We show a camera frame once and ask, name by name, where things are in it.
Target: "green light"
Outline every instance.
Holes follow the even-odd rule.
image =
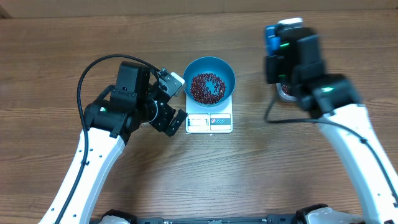
[[[334,90],[332,87],[324,87],[324,88],[322,88],[322,91],[324,93],[327,93],[327,92],[332,91],[332,90]]]

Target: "white kitchen scale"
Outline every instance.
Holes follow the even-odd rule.
[[[231,133],[232,95],[222,104],[212,107],[200,106],[187,96],[187,114],[185,122],[187,133]]]

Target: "red bean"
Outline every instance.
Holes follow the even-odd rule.
[[[214,93],[206,86],[207,83],[213,84]],[[193,77],[190,92],[195,101],[212,105],[224,97],[225,89],[225,82],[220,77],[213,73],[202,73]]]

